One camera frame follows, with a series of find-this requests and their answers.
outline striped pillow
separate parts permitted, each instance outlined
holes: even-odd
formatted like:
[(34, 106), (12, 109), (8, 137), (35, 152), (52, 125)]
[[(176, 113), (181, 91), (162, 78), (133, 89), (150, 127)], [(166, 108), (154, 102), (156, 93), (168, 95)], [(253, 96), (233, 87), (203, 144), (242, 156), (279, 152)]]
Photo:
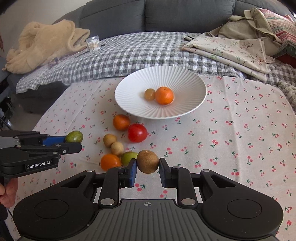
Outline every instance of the striped pillow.
[(296, 26), (293, 19), (289, 15), (281, 16), (267, 9), (259, 10), (267, 19), (272, 32), (282, 41), (280, 52), (275, 57), (286, 53), (296, 57)]

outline cherry pattern tablecloth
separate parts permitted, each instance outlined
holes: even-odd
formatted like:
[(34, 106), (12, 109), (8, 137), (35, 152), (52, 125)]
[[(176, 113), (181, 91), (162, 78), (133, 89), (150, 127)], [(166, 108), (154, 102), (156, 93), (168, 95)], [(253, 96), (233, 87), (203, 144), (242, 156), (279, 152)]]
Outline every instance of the cherry pattern tablecloth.
[[(170, 166), (196, 173), (211, 169), (273, 197), (284, 211), (277, 237), (295, 240), (296, 119), (290, 104), (270, 85), (232, 77), (201, 78), (207, 85), (204, 103), (190, 114), (167, 120), (137, 118), (123, 111), (114, 99), (123, 78), (72, 84), (35, 130), (50, 135), (80, 130), (84, 135), (82, 151), (62, 156), (56, 169), (19, 178), (17, 202), (86, 169), (103, 172), (100, 159), (110, 153), (103, 137), (112, 133), (126, 151), (152, 150)], [(125, 131), (115, 130), (112, 119), (117, 114), (143, 124), (149, 133), (147, 139), (131, 143)], [(138, 171), (135, 186), (121, 189), (120, 197), (176, 198), (176, 190), (162, 188), (157, 172), (145, 175)], [(18, 238), (11, 218), (7, 225)]]

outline gray checkered blanket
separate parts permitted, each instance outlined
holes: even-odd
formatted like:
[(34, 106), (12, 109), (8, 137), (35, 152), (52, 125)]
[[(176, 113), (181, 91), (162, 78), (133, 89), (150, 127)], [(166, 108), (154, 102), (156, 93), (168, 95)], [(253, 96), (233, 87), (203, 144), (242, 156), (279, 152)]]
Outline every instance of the gray checkered blanket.
[[(16, 86), (16, 93), (36, 90), (40, 85), (61, 81), (64, 85), (105, 77), (127, 76), (139, 69), (171, 65), (189, 69), (200, 75), (225, 75), (247, 79), (253, 77), (212, 59), (182, 51), (184, 37), (197, 33), (143, 32), (104, 39), (99, 51), (88, 49), (69, 57), (54, 60), (32, 73), (24, 75)], [(296, 69), (279, 61), (268, 64), (268, 84), (279, 81), (296, 83)]]

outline human hand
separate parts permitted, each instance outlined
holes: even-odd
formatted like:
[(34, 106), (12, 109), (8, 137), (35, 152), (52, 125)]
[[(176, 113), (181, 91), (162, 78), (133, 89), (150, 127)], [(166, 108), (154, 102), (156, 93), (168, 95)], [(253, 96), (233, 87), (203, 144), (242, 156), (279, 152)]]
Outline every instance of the human hand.
[(0, 203), (3, 204), (4, 207), (10, 208), (15, 204), (15, 196), (18, 189), (18, 179), (11, 179), (6, 187), (0, 184)]

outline ribbed white bowl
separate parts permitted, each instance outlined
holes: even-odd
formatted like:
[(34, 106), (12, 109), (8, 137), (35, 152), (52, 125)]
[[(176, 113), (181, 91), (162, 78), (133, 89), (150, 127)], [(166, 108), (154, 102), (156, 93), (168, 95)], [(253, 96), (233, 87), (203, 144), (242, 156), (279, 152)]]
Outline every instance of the ribbed white bowl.
[[(169, 105), (144, 99), (147, 89), (168, 87), (174, 92)], [(117, 104), (126, 112), (147, 119), (169, 119), (185, 115), (205, 100), (203, 80), (190, 70), (174, 66), (155, 66), (138, 70), (125, 77), (115, 90)]]

